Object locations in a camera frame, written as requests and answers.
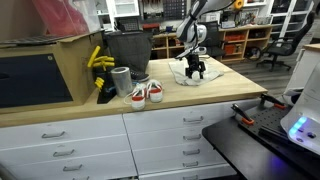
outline wooden countertop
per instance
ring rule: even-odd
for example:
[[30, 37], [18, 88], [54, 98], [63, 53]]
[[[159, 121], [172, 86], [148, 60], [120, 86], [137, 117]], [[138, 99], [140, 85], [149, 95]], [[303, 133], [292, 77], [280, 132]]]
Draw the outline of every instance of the wooden countertop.
[[303, 48], [310, 51], [320, 52], [320, 44], [308, 44], [304, 45]]
[[[174, 80], [168, 62], [174, 59], [149, 62], [147, 73], [163, 83], [164, 99], [161, 103], [146, 101], [144, 110], [199, 105], [223, 101], [249, 99], [260, 96], [267, 90], [238, 74], [212, 58], [206, 61], [223, 71], [224, 75], [201, 86], [181, 86]], [[26, 125], [42, 122], [62, 121], [112, 114], [133, 112], [123, 98], [114, 97], [107, 104], [96, 104], [98, 91], [94, 91], [82, 106], [54, 108], [0, 115], [0, 127]]]

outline red and white sneaker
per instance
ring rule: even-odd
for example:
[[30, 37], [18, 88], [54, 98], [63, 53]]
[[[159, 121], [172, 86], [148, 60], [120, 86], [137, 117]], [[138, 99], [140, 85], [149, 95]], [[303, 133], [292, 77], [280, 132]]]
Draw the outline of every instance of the red and white sneaker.
[[[126, 104], [131, 104], [131, 107], [133, 110], [136, 110], [136, 111], [142, 110], [146, 106], [146, 101], [145, 101], [146, 93], [147, 93], [146, 85], [137, 84], [136, 87], [133, 89], [133, 91], [125, 97], [124, 102]], [[126, 102], [126, 98], [128, 96], [132, 96], [131, 103]]]
[[163, 88], [159, 81], [151, 79], [147, 84], [147, 97], [151, 102], [161, 102], [163, 99]]

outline drawer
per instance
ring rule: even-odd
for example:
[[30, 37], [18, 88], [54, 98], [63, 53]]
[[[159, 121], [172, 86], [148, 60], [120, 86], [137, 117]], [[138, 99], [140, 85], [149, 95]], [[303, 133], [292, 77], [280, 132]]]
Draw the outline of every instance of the drawer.
[[94, 176], [115, 179], [137, 175], [130, 151], [14, 166], [8, 170], [22, 180], [72, 180]]
[[257, 99], [215, 103], [164, 110], [124, 114], [124, 122], [129, 134], [183, 128], [195, 125], [210, 125], [232, 116], [231, 105], [237, 103], [243, 108], [251, 108]]
[[121, 115], [0, 129], [0, 149], [126, 134]]
[[207, 142], [202, 136], [204, 127], [206, 126], [129, 134], [129, 140], [132, 150]]
[[228, 164], [219, 164], [200, 168], [184, 169], [139, 176], [139, 180], [199, 180], [235, 175]]
[[8, 167], [121, 151], [130, 151], [126, 135], [2, 150], [0, 163]]
[[133, 156], [139, 175], [226, 163], [209, 143], [138, 150]]

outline office chair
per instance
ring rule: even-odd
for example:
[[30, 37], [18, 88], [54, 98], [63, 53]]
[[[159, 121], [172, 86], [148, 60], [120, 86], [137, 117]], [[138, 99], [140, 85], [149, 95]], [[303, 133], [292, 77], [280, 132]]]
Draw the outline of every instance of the office chair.
[[284, 64], [283, 61], [277, 61], [278, 56], [290, 56], [292, 55], [299, 45], [301, 39], [304, 37], [304, 35], [310, 30], [312, 27], [314, 21], [314, 13], [310, 12], [307, 16], [307, 23], [301, 28], [294, 37], [281, 37], [276, 40], [274, 40], [271, 45], [269, 45], [267, 48], [263, 50], [264, 53], [268, 53], [269, 57], [273, 56], [272, 60], [263, 60], [256, 64], [256, 67], [258, 67], [260, 64], [271, 64], [270, 72], [273, 71], [274, 65], [278, 64], [280, 66], [287, 67], [287, 71], [291, 69], [291, 66]]
[[207, 28], [206, 39], [200, 43], [199, 46], [206, 47], [207, 54], [210, 57], [216, 58], [218, 56], [224, 56], [226, 52], [221, 49], [224, 41], [220, 40], [218, 21], [201, 22], [199, 24], [203, 24]]

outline cup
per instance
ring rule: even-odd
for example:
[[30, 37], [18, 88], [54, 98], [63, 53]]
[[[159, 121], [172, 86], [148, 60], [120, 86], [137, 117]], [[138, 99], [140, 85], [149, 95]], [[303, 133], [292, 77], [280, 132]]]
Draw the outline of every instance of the cup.
[[125, 97], [132, 92], [132, 81], [128, 67], [117, 67], [111, 70], [113, 83], [116, 87], [117, 96]]

